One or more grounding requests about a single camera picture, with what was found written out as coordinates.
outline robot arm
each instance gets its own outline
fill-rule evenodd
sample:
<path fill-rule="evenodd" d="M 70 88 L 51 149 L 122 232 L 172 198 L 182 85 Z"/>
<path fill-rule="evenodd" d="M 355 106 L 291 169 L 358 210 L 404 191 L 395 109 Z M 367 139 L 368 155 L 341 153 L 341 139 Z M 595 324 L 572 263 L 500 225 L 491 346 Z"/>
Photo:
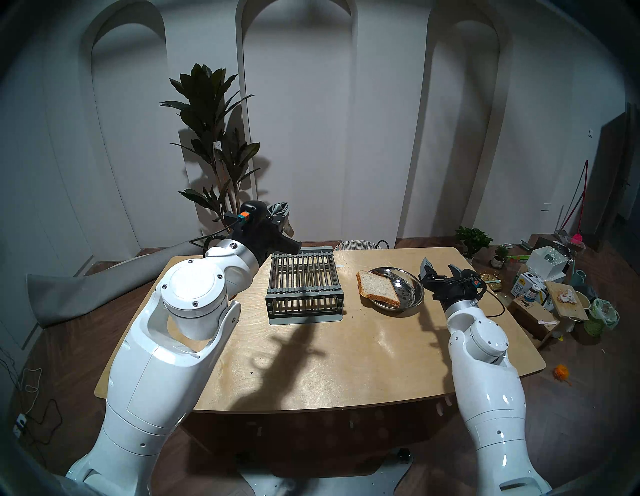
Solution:
<path fill-rule="evenodd" d="M 420 282 L 433 291 L 447 318 L 456 398 L 476 447 L 477 494 L 545 494 L 551 487 L 527 453 L 525 397 L 518 371 L 509 362 L 509 342 L 477 306 L 486 284 L 470 269 L 449 268 L 452 277 L 440 276 L 424 259 Z"/>
<path fill-rule="evenodd" d="M 270 214 L 245 202 L 233 233 L 202 259 L 184 260 L 158 281 L 118 350 L 109 374 L 106 413 L 93 449 L 67 477 L 106 495 L 148 495 L 162 446 L 196 405 L 240 317 L 229 295 L 247 289 L 275 250 L 297 254 L 282 235 L 288 211 Z M 193 351 L 167 329 L 207 340 Z"/>

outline toast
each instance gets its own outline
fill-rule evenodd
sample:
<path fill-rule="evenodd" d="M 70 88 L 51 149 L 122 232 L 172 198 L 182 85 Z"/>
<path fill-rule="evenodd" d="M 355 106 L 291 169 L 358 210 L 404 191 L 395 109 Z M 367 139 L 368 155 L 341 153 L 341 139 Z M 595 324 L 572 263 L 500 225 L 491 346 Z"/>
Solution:
<path fill-rule="evenodd" d="M 358 279 L 358 291 L 364 298 L 381 301 L 395 308 L 400 306 L 400 299 L 391 279 L 364 270 L 356 274 L 356 279 Z"/>

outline electrical outlet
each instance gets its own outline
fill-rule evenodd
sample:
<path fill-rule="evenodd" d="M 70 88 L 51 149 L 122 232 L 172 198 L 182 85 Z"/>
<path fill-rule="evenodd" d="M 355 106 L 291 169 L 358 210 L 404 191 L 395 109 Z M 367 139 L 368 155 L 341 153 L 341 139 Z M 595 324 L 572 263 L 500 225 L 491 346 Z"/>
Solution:
<path fill-rule="evenodd" d="M 23 413 L 18 415 L 18 418 L 15 419 L 15 424 L 13 425 L 13 434 L 20 438 L 22 435 L 22 431 L 24 431 L 25 426 L 27 425 L 27 417 L 24 416 Z"/>

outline orange object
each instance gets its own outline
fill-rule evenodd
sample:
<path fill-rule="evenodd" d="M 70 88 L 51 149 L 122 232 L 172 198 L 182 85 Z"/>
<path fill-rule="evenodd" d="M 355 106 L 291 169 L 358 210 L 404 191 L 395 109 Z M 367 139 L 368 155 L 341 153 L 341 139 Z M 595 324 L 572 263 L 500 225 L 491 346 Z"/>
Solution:
<path fill-rule="evenodd" d="M 555 369 L 551 371 L 551 373 L 559 381 L 566 381 L 569 383 L 569 386 L 571 385 L 571 383 L 567 381 L 567 379 L 569 378 L 569 369 L 567 369 L 564 365 L 562 364 L 558 365 Z"/>

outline plastic bag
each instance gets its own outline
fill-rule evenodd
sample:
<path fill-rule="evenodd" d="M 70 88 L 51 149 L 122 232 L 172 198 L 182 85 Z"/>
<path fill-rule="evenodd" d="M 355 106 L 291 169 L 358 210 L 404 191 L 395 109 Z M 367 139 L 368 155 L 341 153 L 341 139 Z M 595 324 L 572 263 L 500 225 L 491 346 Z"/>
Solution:
<path fill-rule="evenodd" d="M 620 315 L 611 303 L 596 298 L 589 307 L 589 320 L 584 323 L 584 330 L 591 336 L 597 337 L 605 328 L 613 329 L 618 325 L 619 320 Z"/>

